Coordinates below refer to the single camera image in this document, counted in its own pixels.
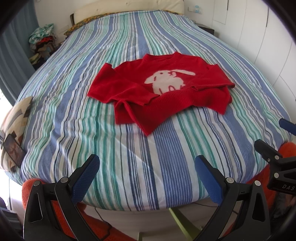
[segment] white animal graphic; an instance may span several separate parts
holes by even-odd
[[[152,76],[145,80],[145,84],[152,84],[155,94],[161,95],[168,91],[181,89],[184,82],[181,78],[177,77],[177,72],[188,75],[195,75],[194,72],[187,70],[174,69],[174,70],[160,70],[155,72]]]

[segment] blue gripper pad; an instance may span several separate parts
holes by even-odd
[[[72,202],[81,202],[100,168],[100,158],[94,155],[72,188]]]
[[[279,126],[296,136],[296,125],[294,123],[282,118],[279,120]]]
[[[224,197],[223,188],[226,187],[224,176],[202,155],[197,156],[194,163],[198,178],[205,186],[211,200],[220,205]]]

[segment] silver screw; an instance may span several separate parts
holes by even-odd
[[[37,187],[39,184],[40,184],[40,181],[39,181],[39,180],[37,180],[37,181],[35,181],[35,182],[33,183],[33,185],[34,185],[35,187]]]
[[[234,180],[233,180],[233,178],[231,178],[231,177],[226,178],[226,181],[227,181],[228,183],[234,183]]]
[[[61,183],[66,183],[69,179],[67,177],[62,177],[61,178]]]
[[[258,180],[254,181],[255,185],[256,186],[260,186],[261,185],[261,182],[259,182]]]

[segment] dark nightstand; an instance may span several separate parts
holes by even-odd
[[[212,28],[207,27],[206,25],[195,23],[197,26],[199,26],[201,29],[207,31],[208,33],[214,35],[214,30]]]

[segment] mattress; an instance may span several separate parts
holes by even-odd
[[[112,103],[86,96],[104,63],[180,52],[218,64],[236,84],[226,113],[190,107],[146,137],[136,124],[116,125]],[[34,96],[21,169],[10,177],[58,181],[90,154],[101,166],[84,202],[109,210],[157,210],[207,197],[194,168],[203,154],[224,176],[246,182],[266,165],[254,150],[262,139],[278,149],[291,136],[274,90],[246,58],[185,16],[163,11],[108,15],[74,31],[30,78],[19,100]]]

